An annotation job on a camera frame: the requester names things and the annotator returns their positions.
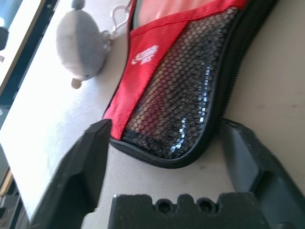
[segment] zipper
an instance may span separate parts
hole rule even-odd
[[[242,45],[238,47],[238,51],[237,51],[237,54],[236,54],[236,57],[235,57],[235,61],[234,61],[233,65],[232,65],[232,68],[231,68],[232,69],[231,73],[230,73],[230,75],[227,79],[227,81],[228,81],[227,84],[224,84],[224,83],[221,84],[221,81],[226,80],[224,78],[217,78],[217,80],[216,80],[217,83],[216,83],[216,85],[214,86],[214,89],[213,89],[214,90],[213,97],[214,96],[220,97],[218,99],[221,100],[220,102],[221,102],[222,107],[218,108],[217,104],[214,105],[214,106],[213,105],[211,106],[211,111],[217,112],[218,109],[220,109],[220,111],[218,111],[218,116],[215,118],[216,120],[214,120],[213,123],[211,123],[211,122],[209,123],[209,127],[211,127],[211,126],[213,126],[213,127],[210,128],[210,132],[208,133],[209,136],[206,139],[204,147],[202,147],[202,148],[197,148],[196,147],[196,148],[194,148],[193,152],[192,152],[193,149],[191,149],[189,152],[187,152],[185,154],[186,157],[185,158],[183,157],[183,161],[178,161],[177,160],[176,163],[175,163],[175,162],[172,162],[170,160],[168,160],[167,162],[162,162],[161,158],[158,158],[158,157],[153,156],[153,155],[152,156],[146,156],[145,152],[142,151],[141,149],[139,149],[136,146],[133,146],[129,143],[123,142],[123,141],[118,141],[118,140],[110,138],[110,144],[112,146],[114,146],[115,148],[119,149],[120,151],[122,151],[123,153],[125,153],[125,154],[139,160],[139,161],[142,161],[144,163],[147,163],[149,165],[153,165],[153,166],[156,166],[156,167],[180,168],[180,167],[187,166],[187,165],[191,164],[193,161],[195,161],[203,153],[203,151],[210,144],[213,137],[219,131],[222,116],[225,113],[226,107],[227,107],[228,102],[229,102],[230,95],[231,95],[231,93],[234,89],[234,83],[236,81],[236,78],[237,78],[237,75],[238,75],[243,57],[244,57],[248,47],[250,46],[252,40],[255,38],[255,35],[257,34],[259,29],[261,28],[262,24],[264,23],[264,21],[266,20],[267,16],[270,13],[270,11],[275,6],[275,4],[278,2],[278,0],[265,0],[265,1],[260,0],[260,4],[256,4],[257,2],[258,2],[257,0],[251,0],[245,6],[245,8],[239,12],[239,15],[235,19],[235,22],[233,22],[233,25],[232,25],[232,28],[231,28],[231,33],[232,34],[228,34],[228,36],[227,36],[228,40],[227,40],[226,44],[224,44],[225,49],[223,50],[222,57],[223,57],[223,61],[228,61],[224,57],[228,53],[226,49],[228,49],[228,46],[230,45],[229,44],[230,41],[234,40],[234,34],[236,33],[237,29],[239,29],[240,24],[242,23],[242,20],[244,19],[244,15],[247,14],[247,13],[251,14],[249,16],[250,17],[249,19],[251,20],[250,25],[247,29],[247,32],[244,35],[242,34],[243,35],[243,37],[241,38],[242,39]],[[129,49],[130,49],[130,36],[128,36],[128,57],[129,57]],[[219,65],[220,68],[224,65],[223,61]],[[114,95],[116,94],[116,92],[119,88],[119,85],[120,85],[120,83],[118,84],[118,86],[115,90],[115,93],[112,96],[112,99],[113,99]],[[156,160],[158,162],[158,164],[153,163],[153,162],[148,161],[148,160]]]

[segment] white table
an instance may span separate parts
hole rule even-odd
[[[87,0],[101,30],[112,28],[111,9],[128,0]],[[82,131],[99,121],[121,77],[126,35],[121,30],[99,78],[79,90],[56,54],[55,31],[69,9],[61,1],[0,131],[0,142],[32,217],[54,170]],[[253,129],[305,192],[305,1],[282,0],[244,58],[225,116]],[[148,194],[153,200],[216,200],[233,191],[216,138],[195,163],[177,170],[152,167],[110,147],[100,205],[84,228],[107,228],[114,194]]]

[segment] plush keychain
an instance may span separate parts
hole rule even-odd
[[[84,6],[85,0],[73,0],[72,10],[62,18],[56,33],[57,53],[63,66],[74,74],[71,85],[75,89],[81,87],[82,81],[98,75],[117,30],[127,23],[129,17],[128,7],[116,6],[111,12],[113,31],[100,32],[92,16],[82,10]],[[126,20],[119,25],[114,18],[118,9],[127,14]]]

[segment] black mesh pocket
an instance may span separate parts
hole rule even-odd
[[[208,119],[219,57],[239,10],[190,22],[139,100],[122,140],[161,158],[179,158]]]

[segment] white logo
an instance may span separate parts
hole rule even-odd
[[[158,47],[158,45],[154,45],[153,47],[150,47],[149,49],[146,49],[145,51],[137,54],[135,58],[133,58],[132,64],[136,64],[138,61],[141,61],[140,64],[144,64],[151,61],[152,57],[158,51]]]

